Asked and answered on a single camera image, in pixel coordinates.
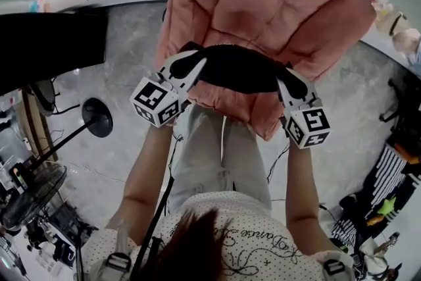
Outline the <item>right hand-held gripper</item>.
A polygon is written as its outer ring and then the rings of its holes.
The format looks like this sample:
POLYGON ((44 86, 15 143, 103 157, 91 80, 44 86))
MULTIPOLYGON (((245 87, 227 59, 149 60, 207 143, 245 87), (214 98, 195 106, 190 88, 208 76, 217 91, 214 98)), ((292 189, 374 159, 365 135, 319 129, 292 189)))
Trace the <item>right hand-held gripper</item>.
POLYGON ((331 128, 314 84, 288 67, 277 76, 277 83, 287 136, 299 149, 324 143, 331 128))

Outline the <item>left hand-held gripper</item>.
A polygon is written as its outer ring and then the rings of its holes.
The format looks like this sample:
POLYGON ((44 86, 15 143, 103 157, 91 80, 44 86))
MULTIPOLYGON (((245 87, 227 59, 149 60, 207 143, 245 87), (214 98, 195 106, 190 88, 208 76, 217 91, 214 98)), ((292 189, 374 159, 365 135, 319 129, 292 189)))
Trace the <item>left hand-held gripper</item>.
POLYGON ((198 50, 167 58, 160 70, 142 78, 131 95, 137 114, 157 128, 177 117, 189 105, 188 91, 198 82, 206 63, 198 50))

